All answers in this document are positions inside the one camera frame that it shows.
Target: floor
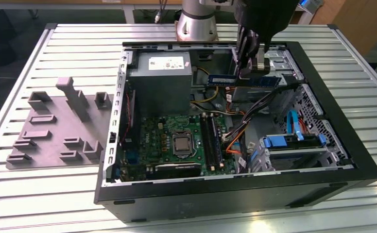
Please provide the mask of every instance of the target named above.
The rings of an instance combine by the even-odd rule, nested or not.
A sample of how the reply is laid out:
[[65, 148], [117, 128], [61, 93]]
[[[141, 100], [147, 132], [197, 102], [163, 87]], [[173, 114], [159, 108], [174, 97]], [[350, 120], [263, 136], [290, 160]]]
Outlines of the floor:
[[[0, 67], [0, 109], [10, 92], [18, 74], [23, 68], [46, 23], [125, 23], [122, 11], [118, 10], [39, 10], [38, 18], [31, 19], [26, 10], [6, 10], [6, 15], [17, 32], [10, 45], [17, 59]], [[134, 11], [135, 23], [151, 23], [155, 12]], [[174, 11], [166, 11], [162, 23], [173, 23]], [[233, 14], [218, 12], [217, 23], [235, 23]], [[367, 62], [377, 62], [377, 45], [369, 55]]]

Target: black wire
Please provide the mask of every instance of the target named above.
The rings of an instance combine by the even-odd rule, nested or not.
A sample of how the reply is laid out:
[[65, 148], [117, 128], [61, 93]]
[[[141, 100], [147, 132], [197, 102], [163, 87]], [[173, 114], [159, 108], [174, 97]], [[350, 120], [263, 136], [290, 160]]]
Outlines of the black wire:
[[227, 132], [226, 137], [233, 135], [235, 132], [239, 132], [243, 129], [243, 127], [246, 127], [246, 125], [249, 124], [249, 121], [251, 120], [253, 114], [269, 105], [270, 101], [273, 100], [273, 98], [275, 97], [278, 93], [281, 93], [285, 90], [295, 89], [299, 85], [301, 85], [301, 82], [295, 82], [287, 86], [277, 87], [258, 101], [255, 101], [251, 107], [249, 108], [249, 110], [246, 111], [241, 119], [239, 125], [231, 131]]
[[227, 113], [218, 111], [218, 110], [206, 109], [205, 107], [201, 107], [201, 105], [197, 104], [197, 103], [190, 103], [190, 104], [195, 105], [205, 112], [219, 113], [219, 114], [223, 114], [223, 115], [233, 115], [233, 116], [235, 115], [235, 114], [227, 114]]
[[165, 9], [165, 6], [166, 6], [166, 2], [167, 2], [167, 0], [165, 0], [165, 2], [163, 2], [163, 7], [162, 7], [162, 10]]
[[159, 2], [159, 14], [162, 13], [162, 0], [158, 0]]

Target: metal slotted workbench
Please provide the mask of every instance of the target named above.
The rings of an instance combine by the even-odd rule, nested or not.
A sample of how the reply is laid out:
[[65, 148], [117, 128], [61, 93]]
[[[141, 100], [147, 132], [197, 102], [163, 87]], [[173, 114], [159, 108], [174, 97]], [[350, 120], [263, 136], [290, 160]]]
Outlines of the metal slotted workbench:
[[[219, 40], [235, 25], [218, 25]], [[7, 171], [5, 158], [29, 112], [31, 91], [62, 95], [57, 77], [71, 76], [83, 94], [114, 92], [122, 41], [174, 40], [174, 25], [63, 24], [46, 29], [0, 112], [0, 230], [77, 232], [377, 232], [377, 182], [310, 208], [125, 225], [93, 204], [97, 166]], [[289, 26], [274, 40], [298, 41], [377, 163], [377, 74], [338, 30]]]

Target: blue drive bracket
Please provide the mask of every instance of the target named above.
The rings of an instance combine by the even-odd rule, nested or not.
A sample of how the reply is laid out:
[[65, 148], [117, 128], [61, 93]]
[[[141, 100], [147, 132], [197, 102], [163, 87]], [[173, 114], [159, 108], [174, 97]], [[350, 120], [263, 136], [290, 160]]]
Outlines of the blue drive bracket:
[[283, 136], [269, 136], [267, 137], [273, 147], [285, 147], [287, 146]]
[[325, 138], [323, 134], [318, 134], [318, 139], [319, 139], [321, 146], [325, 146], [326, 145], [326, 138]]
[[263, 138], [263, 145], [266, 148], [271, 147], [271, 144], [267, 138]]
[[257, 154], [258, 154], [258, 150], [254, 150], [254, 152], [253, 152], [253, 154], [251, 154], [251, 157], [250, 157], [250, 161], [254, 160], [254, 157], [257, 156]]

